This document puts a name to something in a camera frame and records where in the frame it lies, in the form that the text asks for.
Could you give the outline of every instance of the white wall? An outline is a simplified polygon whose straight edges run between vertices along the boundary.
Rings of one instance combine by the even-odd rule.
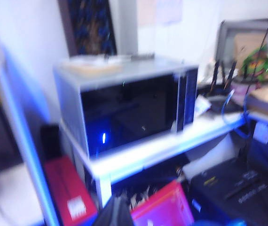
[[[49,120],[57,121],[60,112],[52,70],[55,62],[68,57],[57,0],[0,0],[0,40],[24,76],[41,87]]]
[[[137,54],[136,0],[109,0],[109,3],[118,54]]]
[[[268,18],[268,0],[183,0],[182,15],[179,23],[139,27],[139,52],[200,64],[202,73],[214,57],[220,23]]]

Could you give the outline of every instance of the pink box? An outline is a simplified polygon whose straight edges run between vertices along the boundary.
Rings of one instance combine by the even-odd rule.
[[[180,183],[173,181],[131,212],[135,226],[189,226],[194,223]]]

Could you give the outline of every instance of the blue indicator light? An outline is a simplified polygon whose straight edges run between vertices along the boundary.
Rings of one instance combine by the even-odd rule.
[[[102,143],[106,143],[106,133],[102,134]]]

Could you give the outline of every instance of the black printer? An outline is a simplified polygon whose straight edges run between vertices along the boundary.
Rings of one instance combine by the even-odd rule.
[[[195,220],[268,226],[268,176],[239,159],[223,162],[195,176],[189,188]]]

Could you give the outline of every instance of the white shelf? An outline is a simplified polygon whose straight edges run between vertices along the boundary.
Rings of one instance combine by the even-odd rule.
[[[213,118],[204,115],[186,126],[181,133],[169,133],[142,141],[97,160],[89,160],[63,123],[61,127],[93,178],[109,177],[111,183],[115,183],[244,124],[241,113],[227,114],[226,119],[229,124],[225,124],[219,115]]]

